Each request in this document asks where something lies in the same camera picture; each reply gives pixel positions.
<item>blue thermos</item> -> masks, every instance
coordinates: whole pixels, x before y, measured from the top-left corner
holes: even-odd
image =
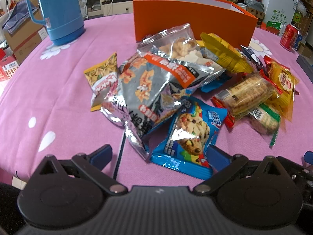
[[[54,45],[69,43],[85,31],[78,0],[39,0],[43,20],[35,19],[30,1],[26,3],[32,21],[46,26]]]

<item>thermos base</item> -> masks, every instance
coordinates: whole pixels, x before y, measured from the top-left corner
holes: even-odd
[[[70,33],[69,35],[66,35],[60,39],[52,40],[52,42],[56,46],[61,46],[61,45],[64,45],[64,44],[67,44],[67,43],[70,43],[70,42],[76,40],[85,31],[86,31],[85,28],[82,26],[81,28],[77,29],[73,33]]]

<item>pink tablecloth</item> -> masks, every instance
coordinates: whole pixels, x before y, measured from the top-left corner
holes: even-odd
[[[91,90],[83,71],[118,53],[118,64],[136,50],[133,15],[88,20],[86,33],[62,47],[44,40],[23,62],[0,96],[0,168],[27,180],[47,154],[70,158],[111,144],[112,163],[104,172],[112,175],[121,153],[117,179],[129,188],[134,184],[189,185],[200,180],[146,164],[130,147],[121,145],[124,130],[111,124],[101,113],[90,112]],[[283,155],[301,164],[310,149],[313,118],[313,85],[296,63],[297,54],[279,45],[279,37],[256,29],[253,36],[258,55],[265,53],[291,68],[300,79],[295,98],[293,123],[280,131],[273,149],[249,125],[237,125],[230,133],[222,127],[217,146],[233,155],[251,159]],[[197,93],[207,103],[212,94]]]

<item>orange box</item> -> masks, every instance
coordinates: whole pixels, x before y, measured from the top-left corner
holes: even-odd
[[[197,40],[215,33],[232,46],[247,47],[258,19],[226,0],[134,0],[136,41],[189,23]]]

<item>white freezer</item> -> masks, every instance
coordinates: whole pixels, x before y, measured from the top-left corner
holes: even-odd
[[[274,21],[285,25],[291,23],[298,0],[262,0],[262,3],[265,13],[264,23]]]

